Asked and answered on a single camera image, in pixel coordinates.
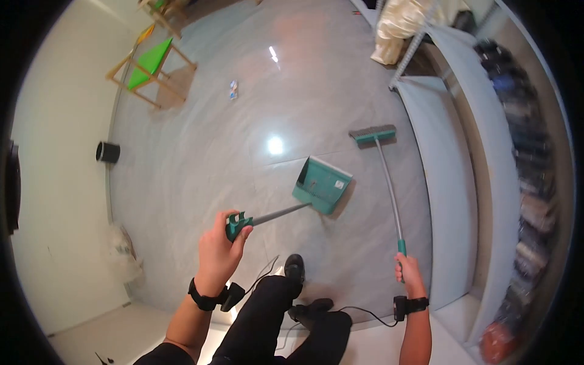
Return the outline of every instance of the orange item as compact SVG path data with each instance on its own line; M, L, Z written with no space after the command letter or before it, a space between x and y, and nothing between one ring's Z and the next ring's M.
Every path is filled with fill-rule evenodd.
M138 41L136 43L138 43L138 44L142 43L143 40L145 40L146 38L148 38L152 34L153 30L154 30L154 24L152 24L150 27L148 27L148 29L146 29L145 31L142 32L140 37L138 37Z
M483 333L480 347L486 363L498 364L517 348L517 339L505 324L493 322Z

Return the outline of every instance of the black pants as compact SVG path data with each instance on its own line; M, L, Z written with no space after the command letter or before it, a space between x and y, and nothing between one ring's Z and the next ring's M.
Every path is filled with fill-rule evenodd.
M284 314L302 285L284 276L262 279L213 355L213 364L337 365L353 324L345 312L322 313L310 335L287 359L274 357Z

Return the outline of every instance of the cord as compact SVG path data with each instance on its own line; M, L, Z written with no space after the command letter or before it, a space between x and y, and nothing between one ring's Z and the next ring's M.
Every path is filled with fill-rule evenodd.
M395 323L394 323L394 324L392 324L392 325L389 325L389 324L385 323L384 321L382 321L382 320L381 320L381 318L379 318L378 316L376 316L376 315L375 315L375 313L373 313L373 312L371 312L371 311L368 311L368 310L364 310L363 308L354 307L354 306L352 306L352 305L347 305L346 307L343 307L343 308L339 309L337 312L340 312L340 311L342 311L342 310L344 310L344 309L347 309L347 308L352 308L352 309L360 310L360 311L363 311L363 312L367 312L367 313L369 313L370 315L374 316L376 320L380 321L381 323L383 323L383 324L384 324L385 326L387 326L387 327L395 327L395 326L397 326L397 324L398 324L398 321L395 321Z
M254 282L253 282L253 284L250 286L250 288L248 289L248 291L246 291L246 292L245 292L244 296L248 295L248 293L249 293L250 291L252 291L252 290L255 288L256 284L257 284L257 283L258 283L260 280L262 280L264 277L266 277L266 276L270 275L270 273L271 273L271 272L272 272L272 270L274 269L274 265L276 264L276 261L278 260L278 257L280 257L280 255L278 255L278 256L276 256L275 258L273 258L273 259L272 259L272 260L273 260L273 262L272 262L272 266L271 266L271 268L270 268L270 271L268 271L267 273L265 273L265 274L261 275L260 277L258 277L258 278L256 279L256 281L254 281ZM266 267L267 267L269 264L270 264L270 263L268 262L268 263L267 263L267 265L266 265L266 266L264 266L262 270L260 270L260 273L261 273L262 271L264 271L264 269L265 269L265 268L266 268Z
M347 308L352 308L352 309L360 310L360 311L363 311L363 312L367 312L367 313L369 313L370 315L372 315L373 317L375 317L375 319L376 319L376 320L380 321L381 323L383 323L383 324L384 324L385 326L387 326L387 327L395 327L395 326L397 326L397 324L398 324L398 321L395 321L395 323L394 323L394 324L392 324L392 325L389 325L389 324L385 323L384 321L382 321L382 320L381 320L381 318L379 318L378 316L376 316L376 315L375 315L375 313L373 313L373 312L371 312L371 311L368 311L368 310L364 310L363 308L354 307L354 306L352 306L352 305L347 305L346 307L343 307L343 308L341 308L341 309L339 309L338 311L335 311L335 312L340 312L340 311L342 311L342 310L345 310L345 309L347 309ZM282 347L278 347L278 348L276 349L276 351L278 351L278 350L283 350L283 349L285 349L285 348L286 348L286 342L288 341L288 336L290 335L290 331L292 331L292 330L294 329L294 327L296 327L296 326L297 326L297 325L299 325L299 324L300 324L300 322L299 322L299 323L296 323L296 324L295 324L295 325L293 325L292 327L288 328L288 332L286 332L286 337L284 337L284 345L283 345Z
M286 337L284 337L284 345L283 345L282 347L278 347L278 348L276 349L276 351L278 351L278 350L283 350L283 349L285 349L285 348L286 348L286 342L288 341L288 336L289 336L289 334L290 334L290 331L292 331L292 329L293 329L294 327L296 327L297 325L299 325L299 324L300 324L300 322L298 322L298 323L296 323L295 325L293 325L292 327L288 328L288 332L286 332Z

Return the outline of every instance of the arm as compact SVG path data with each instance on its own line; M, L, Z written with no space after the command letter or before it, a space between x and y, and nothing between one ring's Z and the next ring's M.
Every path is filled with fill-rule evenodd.
M395 279L405 281L408 299L427 297L422 275L418 269L418 260L398 253L395 265ZM404 342L399 354L399 365L427 365L432 354L432 332L430 331L430 312L426 308L422 312L408 314L405 325Z
M221 293L235 272L244 252L245 240L253 229L244 227L231 243L225 234L225 223L233 213L238 211L217 213L213 229L205 232L199 241L199 271L194 276L194 285L202 296L216 297ZM164 342L180 347L197 363L210 321L211 312L200 310L187 294L172 317Z

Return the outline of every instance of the teal broom grip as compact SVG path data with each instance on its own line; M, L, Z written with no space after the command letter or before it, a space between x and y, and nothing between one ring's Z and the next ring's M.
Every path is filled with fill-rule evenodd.
M227 239L231 242L235 241L237 235L246 225L253 225L253 217L244 218L244 213L244 211L239 212L237 222L235 221L235 216L237 214L229 215L229 223L225 225L225 234L227 235Z
M405 240L404 239L398 239L398 251L403 253L404 256L407 256L407 254L405 252ZM405 283L403 272L402 272L402 283Z

